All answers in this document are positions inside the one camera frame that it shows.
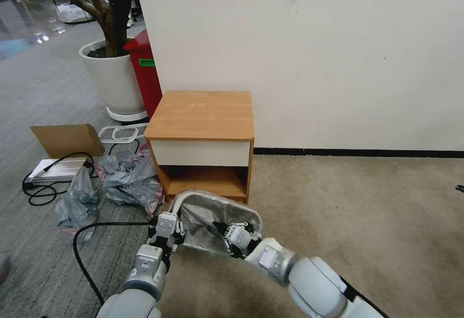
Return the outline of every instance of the red box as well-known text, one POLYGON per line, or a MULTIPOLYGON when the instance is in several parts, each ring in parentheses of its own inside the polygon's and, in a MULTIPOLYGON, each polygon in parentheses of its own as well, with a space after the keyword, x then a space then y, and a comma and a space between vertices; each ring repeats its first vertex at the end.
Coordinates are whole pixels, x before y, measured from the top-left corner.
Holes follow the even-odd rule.
POLYGON ((146 29, 125 44, 124 50, 130 54, 130 60, 134 66, 135 76, 144 99, 146 113, 148 119, 151 119, 163 94, 146 29))

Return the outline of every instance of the wooden nightstand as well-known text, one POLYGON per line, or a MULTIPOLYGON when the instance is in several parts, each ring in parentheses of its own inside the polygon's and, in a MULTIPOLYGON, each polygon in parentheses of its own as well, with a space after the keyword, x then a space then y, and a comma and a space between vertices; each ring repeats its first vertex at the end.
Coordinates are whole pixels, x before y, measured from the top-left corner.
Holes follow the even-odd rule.
POLYGON ((248 204, 254 143, 250 92, 168 91, 145 138, 169 200, 200 189, 248 204))

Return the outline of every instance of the cardboard box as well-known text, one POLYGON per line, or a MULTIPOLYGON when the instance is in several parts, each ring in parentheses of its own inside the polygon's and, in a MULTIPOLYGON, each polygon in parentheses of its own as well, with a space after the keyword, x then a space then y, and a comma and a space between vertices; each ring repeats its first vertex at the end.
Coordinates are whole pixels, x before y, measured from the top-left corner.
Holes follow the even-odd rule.
POLYGON ((32 126, 30 129, 53 159, 76 151, 85 151, 92 156, 101 156, 105 152, 97 132, 90 124, 32 126))

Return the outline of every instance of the white plant pot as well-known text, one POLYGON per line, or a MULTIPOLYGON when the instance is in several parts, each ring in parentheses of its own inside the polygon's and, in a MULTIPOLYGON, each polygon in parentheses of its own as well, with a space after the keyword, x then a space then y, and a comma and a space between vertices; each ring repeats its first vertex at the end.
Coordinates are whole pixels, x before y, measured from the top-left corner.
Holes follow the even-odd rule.
POLYGON ((90 51, 104 46, 105 40, 87 44, 79 50, 79 55, 106 105, 108 115, 118 121, 137 121, 147 117, 130 56, 87 56, 90 51))

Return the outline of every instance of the reflective floor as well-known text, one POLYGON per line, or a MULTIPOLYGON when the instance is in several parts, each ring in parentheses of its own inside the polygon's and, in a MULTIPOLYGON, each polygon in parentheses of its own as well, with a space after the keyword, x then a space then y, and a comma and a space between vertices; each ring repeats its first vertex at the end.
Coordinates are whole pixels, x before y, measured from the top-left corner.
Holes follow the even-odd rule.
POLYGON ((52 0, 0 0, 0 60, 45 44, 70 27, 59 20, 52 0))

